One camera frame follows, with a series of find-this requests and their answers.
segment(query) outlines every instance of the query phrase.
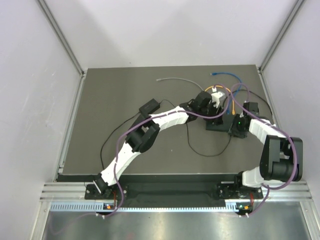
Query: metal frame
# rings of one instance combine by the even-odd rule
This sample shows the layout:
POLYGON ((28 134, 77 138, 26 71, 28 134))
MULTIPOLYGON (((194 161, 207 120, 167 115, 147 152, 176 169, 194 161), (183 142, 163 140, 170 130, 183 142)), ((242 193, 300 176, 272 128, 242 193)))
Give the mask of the metal frame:
MULTIPOLYGON (((55 171, 54 179, 57 179, 59 173, 62 173, 64 162, 66 159, 69 142, 71 138, 71 133, 74 127, 74 122, 81 98, 81 94, 84 87, 84 82, 86 78, 86 74, 79 64, 75 54, 73 53, 68 41, 66 40, 63 32, 61 31, 58 23, 56 22, 52 12, 50 11, 48 5, 45 0, 36 0, 39 7, 43 11, 45 17, 53 28, 54 33, 58 37, 62 47, 70 57, 74 67, 81 75, 81 79, 79 81, 78 89, 74 98, 73 107, 70 113, 70 118, 67 126, 67 130, 65 133, 64 142, 62 145, 61 153, 58 160, 58 165, 55 171)), ((277 50, 279 44, 284 38, 286 32, 288 31, 290 25, 293 23, 295 17, 297 16, 299 10, 303 6, 305 0, 297 0, 290 11, 286 21, 284 22, 281 30, 279 31, 277 37, 275 38, 273 44, 271 45, 269 51, 267 52, 265 58, 260 67, 257 68, 258 74, 260 76, 260 80, 267 98, 267 101, 273 112, 273 120, 280 126, 278 122, 278 114, 275 109, 275 104, 272 101, 272 98, 269 94, 268 85, 266 83, 266 79, 264 77, 263 71, 277 50)), ((39 240, 42 239, 45 225, 48 221, 49 211, 52 205, 52 202, 73 202, 73 203, 92 203, 98 202, 95 200, 84 200, 85 195, 85 182, 48 182, 44 185, 43 191, 41 193, 41 197, 39 200, 38 213, 37 218, 34 223, 30 239, 39 240)), ((230 199, 226 201, 227 203, 234 203, 241 201, 238 199, 230 199)), ((320 238, 320 218, 318 212, 316 210, 315 204, 312 199, 312 195, 309 191, 308 185, 305 181, 293 182, 285 189, 279 191, 271 191, 267 202, 300 202, 301 210, 303 212, 306 225, 310 232, 311 238, 313 240, 320 238)))

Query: floor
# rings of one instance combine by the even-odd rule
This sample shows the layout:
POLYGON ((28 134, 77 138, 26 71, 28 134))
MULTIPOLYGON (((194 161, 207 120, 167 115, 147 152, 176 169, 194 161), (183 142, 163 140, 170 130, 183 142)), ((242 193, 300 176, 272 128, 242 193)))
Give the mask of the floor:
POLYGON ((121 212, 102 219, 93 212, 89 215, 50 212, 43 240, 58 239, 311 240, 311 237, 299 202, 268 202, 250 218, 217 212, 121 212))
MULTIPOLYGON (((242 78, 249 89, 264 99, 264 90, 255 65, 225 66, 169 66, 89 69, 84 81, 76 119, 64 164, 64 175, 97 174, 103 170, 100 149, 107 136, 120 123, 138 112, 150 99, 158 102, 170 100, 174 105, 195 98, 200 89, 182 80, 159 78, 178 77, 193 80, 203 88, 224 84, 231 88, 237 79, 230 75, 210 76, 212 72, 231 72, 242 78)), ((237 99, 243 103, 245 91, 237 99)), ((260 115, 272 119, 268 106, 258 102, 260 115)), ((158 113, 171 109, 164 101, 158 113)), ((102 157, 105 166, 113 160, 118 137, 134 120, 128 121, 109 139, 102 157)), ((205 155, 219 153, 227 144, 226 133, 205 130, 205 121, 189 123, 190 144, 205 155)), ((125 174, 203 174, 238 173, 259 165, 263 145, 252 135, 246 139, 232 138, 226 151, 217 157, 204 157, 194 153, 187 142, 186 125, 179 125, 159 134, 153 147, 138 156, 125 174)))

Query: white panel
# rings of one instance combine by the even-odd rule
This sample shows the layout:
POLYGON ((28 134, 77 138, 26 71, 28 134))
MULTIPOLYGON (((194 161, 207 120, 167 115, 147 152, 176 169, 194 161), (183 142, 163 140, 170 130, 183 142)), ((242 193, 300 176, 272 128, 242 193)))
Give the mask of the white panel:
POLYGON ((320 211, 320 1, 305 1, 264 74, 281 126, 303 140, 304 169, 320 211))
POLYGON ((262 63, 295 0, 46 0, 84 68, 262 63))
POLYGON ((35 0, 0 2, 0 232, 27 239, 79 75, 35 0))

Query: blue cable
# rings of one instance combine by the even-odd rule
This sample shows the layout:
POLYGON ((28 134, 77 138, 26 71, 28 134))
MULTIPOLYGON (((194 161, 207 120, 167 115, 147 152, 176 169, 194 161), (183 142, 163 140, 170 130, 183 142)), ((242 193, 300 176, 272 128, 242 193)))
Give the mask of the blue cable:
MULTIPOLYGON (((238 79, 238 81, 239 81, 240 83, 242 83, 242 80, 240 79, 240 77, 238 77, 237 75, 235 75, 235 74, 232 73, 232 72, 220 71, 220 72, 213 72, 213 73, 211 73, 212 76, 219 75, 219 74, 226 74, 226 75, 233 76, 233 77, 235 77, 236 79, 238 79)), ((239 92, 240 88, 241 88, 241 85, 238 87, 238 89, 237 89, 236 92, 234 93, 234 96, 237 95, 237 93, 239 92)), ((226 111, 227 114, 230 114, 231 102, 232 102, 232 99, 231 99, 231 100, 229 101, 229 103, 228 103, 228 106, 227 106, 228 109, 227 109, 227 111, 226 111)))

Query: metal corner post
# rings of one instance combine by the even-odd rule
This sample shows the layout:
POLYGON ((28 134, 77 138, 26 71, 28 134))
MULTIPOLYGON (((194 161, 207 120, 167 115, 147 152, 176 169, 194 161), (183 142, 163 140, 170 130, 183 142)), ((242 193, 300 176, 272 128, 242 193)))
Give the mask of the metal corner post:
POLYGON ((50 8, 48 7, 46 1, 45 0, 36 0, 36 2, 38 3, 38 5, 41 8, 41 10, 43 11, 46 19, 49 21, 50 25, 52 26, 52 29, 53 29, 55 35, 57 36, 57 38, 59 39, 61 45, 63 46, 63 48, 65 50, 65 52, 67 53, 67 55, 71 59, 74 67, 76 68, 78 73, 81 76, 83 76, 85 71, 82 69, 80 63, 78 62, 78 60, 77 60, 74 52, 72 51, 72 49, 71 49, 71 47, 70 47, 65 35, 61 31, 57 21, 55 20, 52 12, 50 11, 50 8))
POLYGON ((288 17, 286 18, 284 24, 282 25, 278 35, 276 36, 275 40, 273 41, 269 51, 267 52, 266 56, 264 57, 261 66, 259 67, 259 70, 261 72, 263 72, 265 70, 265 68, 268 65, 270 59, 274 55, 277 47, 279 46, 279 44, 281 43, 283 37, 285 36, 286 32, 288 31, 289 27, 293 23, 294 19, 296 18, 297 14, 298 14, 299 10, 301 9, 301 7, 303 6, 304 2, 305 2, 305 0, 297 0, 295 2, 295 4, 292 7, 288 17))

